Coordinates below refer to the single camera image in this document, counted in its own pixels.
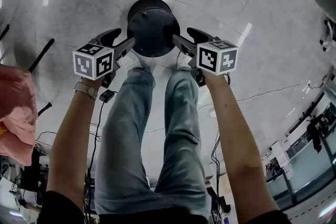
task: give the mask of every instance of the white sneaker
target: white sneaker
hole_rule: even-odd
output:
[[[180,52],[177,57],[176,61],[176,69],[179,70],[181,68],[191,68],[188,63],[191,61],[191,57],[184,54],[183,52]]]
[[[143,67],[137,55],[132,51],[129,51],[123,58],[121,58],[120,63],[121,63],[122,69],[126,73],[133,68]]]

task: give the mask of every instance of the light blue jeans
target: light blue jeans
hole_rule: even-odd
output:
[[[208,218],[211,199],[200,160],[198,89],[188,71],[177,71],[167,84],[164,164],[155,191],[148,186],[141,142],[154,87],[150,73],[132,69],[115,99],[97,161],[96,211],[99,215],[133,214],[178,207]]]

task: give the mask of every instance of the black shirt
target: black shirt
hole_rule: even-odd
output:
[[[202,216],[190,215],[180,208],[169,208],[151,210],[128,215],[100,215],[100,223],[192,223],[203,224],[208,220]],[[62,194],[48,191],[45,194],[43,207],[37,219],[38,224],[42,223],[84,223],[84,216],[81,210],[71,200]],[[287,216],[281,211],[272,211],[259,216],[248,224],[281,223],[290,224]]]

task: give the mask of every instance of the pink cloth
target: pink cloth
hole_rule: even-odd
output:
[[[0,65],[0,122],[5,127],[0,132],[0,155],[10,156],[19,163],[30,166],[36,120],[37,110],[30,72]]]

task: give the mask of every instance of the person in background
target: person in background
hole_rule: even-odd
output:
[[[198,88],[190,58],[177,59],[165,92],[164,164],[155,191],[146,181],[141,142],[155,81],[132,52],[121,60],[128,78],[104,126],[95,173],[100,222],[207,223],[211,201],[200,159]],[[254,137],[224,76],[204,72],[218,120],[221,146],[239,223],[290,223],[278,210],[264,178]],[[83,79],[99,90],[102,79]],[[84,179],[95,100],[77,91],[59,128],[50,157],[44,205],[38,223],[83,223]]]

